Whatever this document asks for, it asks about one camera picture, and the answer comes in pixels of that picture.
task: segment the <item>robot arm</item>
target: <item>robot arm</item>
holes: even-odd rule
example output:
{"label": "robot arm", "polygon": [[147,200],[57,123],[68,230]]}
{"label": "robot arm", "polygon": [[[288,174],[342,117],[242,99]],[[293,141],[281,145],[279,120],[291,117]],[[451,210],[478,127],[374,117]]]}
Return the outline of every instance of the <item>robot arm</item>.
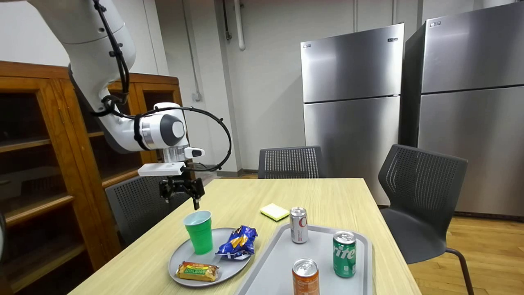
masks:
{"label": "robot arm", "polygon": [[[201,181],[193,182],[184,161],[202,156],[188,146],[183,113],[175,104],[157,104],[147,115],[129,117],[117,110],[124,100],[134,63],[134,46],[126,23],[111,0],[29,0],[70,59],[70,77],[88,109],[96,115],[109,146],[117,153],[162,149],[162,164],[145,164],[139,176],[163,176],[162,195],[184,192],[194,210],[202,195]],[[112,97],[108,84],[121,79],[122,97]]]}

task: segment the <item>plastic cup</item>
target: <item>plastic cup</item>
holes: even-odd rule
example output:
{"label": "plastic cup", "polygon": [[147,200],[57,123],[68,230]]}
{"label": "plastic cup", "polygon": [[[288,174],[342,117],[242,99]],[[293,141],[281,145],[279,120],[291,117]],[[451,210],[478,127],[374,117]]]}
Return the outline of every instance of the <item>plastic cup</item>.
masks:
{"label": "plastic cup", "polygon": [[186,233],[193,245],[194,254],[206,254],[212,249],[211,235],[211,213],[209,212],[193,212],[183,218]]}

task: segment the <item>floor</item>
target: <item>floor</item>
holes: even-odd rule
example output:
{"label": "floor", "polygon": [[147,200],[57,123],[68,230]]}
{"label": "floor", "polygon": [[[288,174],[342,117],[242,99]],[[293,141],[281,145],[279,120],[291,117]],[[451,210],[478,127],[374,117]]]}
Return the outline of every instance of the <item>floor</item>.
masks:
{"label": "floor", "polygon": [[[464,256],[476,295],[524,294],[524,223],[456,217],[446,246]],[[451,254],[409,269],[424,295],[466,294],[458,259]]]}

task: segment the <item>refrigerator door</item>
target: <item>refrigerator door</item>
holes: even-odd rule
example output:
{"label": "refrigerator door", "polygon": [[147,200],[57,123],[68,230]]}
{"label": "refrigerator door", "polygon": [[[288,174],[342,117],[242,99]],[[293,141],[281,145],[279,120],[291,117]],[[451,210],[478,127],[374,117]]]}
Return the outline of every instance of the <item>refrigerator door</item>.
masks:
{"label": "refrigerator door", "polygon": [[301,43],[304,102],[397,95],[404,25]]}
{"label": "refrigerator door", "polygon": [[376,204],[388,205],[378,171],[397,143],[399,97],[304,105],[306,143],[320,146],[324,177],[363,177]]}
{"label": "refrigerator door", "polygon": [[456,210],[524,217],[524,87],[424,95],[419,146],[468,159]]}
{"label": "refrigerator door", "polygon": [[524,84],[524,4],[425,22],[422,94]]}

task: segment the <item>green soda can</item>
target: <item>green soda can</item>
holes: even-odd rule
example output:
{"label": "green soda can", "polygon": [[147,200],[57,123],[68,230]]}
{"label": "green soda can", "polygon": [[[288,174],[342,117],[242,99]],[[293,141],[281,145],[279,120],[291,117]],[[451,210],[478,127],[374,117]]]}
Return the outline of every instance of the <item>green soda can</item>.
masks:
{"label": "green soda can", "polygon": [[356,243],[350,231],[338,231],[332,236],[332,269],[342,277],[355,276]]}

